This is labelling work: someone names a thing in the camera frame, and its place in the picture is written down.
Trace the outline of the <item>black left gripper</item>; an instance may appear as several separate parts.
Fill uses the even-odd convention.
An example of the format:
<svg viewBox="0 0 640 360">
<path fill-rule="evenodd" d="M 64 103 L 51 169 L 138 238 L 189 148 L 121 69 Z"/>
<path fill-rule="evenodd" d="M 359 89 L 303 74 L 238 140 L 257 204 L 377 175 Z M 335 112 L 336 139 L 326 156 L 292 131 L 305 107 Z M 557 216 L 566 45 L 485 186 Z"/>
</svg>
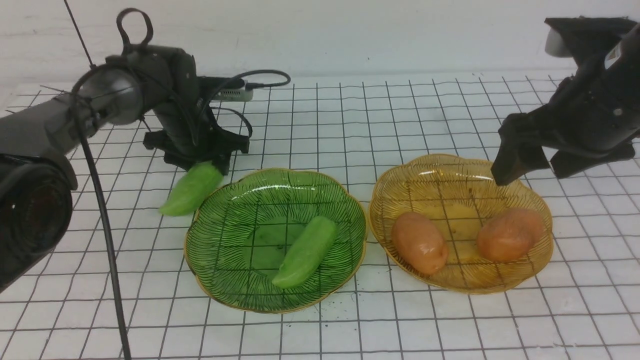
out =
<svg viewBox="0 0 640 360">
<path fill-rule="evenodd" d="M 250 135 L 222 128 L 206 101 L 224 89 L 240 89 L 242 79 L 198 76 L 194 57 L 177 47 L 130 45 L 105 62 L 115 66 L 107 75 L 125 87 L 114 92 L 107 121 L 128 125 L 152 112 L 162 129 L 147 132 L 142 143 L 162 151 L 167 164 L 189 170 L 210 162 L 228 173 L 232 153 L 249 152 Z"/>
</svg>

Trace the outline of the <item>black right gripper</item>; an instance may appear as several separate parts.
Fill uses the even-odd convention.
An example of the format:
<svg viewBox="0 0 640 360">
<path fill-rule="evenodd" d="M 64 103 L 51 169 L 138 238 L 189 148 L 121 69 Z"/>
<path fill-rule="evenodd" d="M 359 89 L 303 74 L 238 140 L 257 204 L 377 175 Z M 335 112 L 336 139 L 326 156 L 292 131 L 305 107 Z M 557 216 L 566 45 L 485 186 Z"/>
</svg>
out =
<svg viewBox="0 0 640 360">
<path fill-rule="evenodd" d="M 585 57 L 546 105 L 530 115 L 508 115 L 498 134 L 500 146 L 491 166 L 498 186 L 537 170 L 551 168 L 556 178 L 565 179 L 632 160 L 639 134 L 638 55 Z M 542 147 L 558 150 L 550 164 Z"/>
</svg>

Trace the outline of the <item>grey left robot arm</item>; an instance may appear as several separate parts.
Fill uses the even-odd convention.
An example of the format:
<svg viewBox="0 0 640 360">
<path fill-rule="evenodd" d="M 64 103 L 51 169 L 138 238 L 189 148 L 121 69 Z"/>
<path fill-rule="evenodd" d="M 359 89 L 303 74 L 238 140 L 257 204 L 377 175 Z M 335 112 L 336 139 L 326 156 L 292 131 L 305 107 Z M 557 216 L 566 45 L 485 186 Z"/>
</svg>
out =
<svg viewBox="0 0 640 360">
<path fill-rule="evenodd" d="M 104 125 L 130 125 L 153 112 L 162 130 L 147 132 L 147 150 L 188 170 L 209 161 L 227 174 L 231 153 L 249 139 L 215 123 L 204 101 L 216 89 L 238 91 L 243 79 L 198 76 L 180 48 L 137 47 L 111 55 L 76 95 L 64 93 L 2 117 L 1 289 L 7 289 L 60 242 L 73 214 L 78 181 L 67 154 Z"/>
</svg>

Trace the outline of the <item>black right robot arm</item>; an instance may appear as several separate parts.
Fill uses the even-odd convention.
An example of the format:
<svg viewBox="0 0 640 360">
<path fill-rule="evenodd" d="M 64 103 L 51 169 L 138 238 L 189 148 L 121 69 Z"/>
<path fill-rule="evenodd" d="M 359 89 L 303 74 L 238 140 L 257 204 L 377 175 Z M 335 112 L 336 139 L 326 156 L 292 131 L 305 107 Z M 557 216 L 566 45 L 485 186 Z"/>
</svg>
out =
<svg viewBox="0 0 640 360">
<path fill-rule="evenodd" d="M 640 25 L 624 17 L 548 17 L 545 52 L 572 58 L 574 75 L 548 102 L 512 113 L 498 130 L 491 172 L 506 186 L 532 171 L 565 179 L 633 159 L 640 127 Z"/>
</svg>

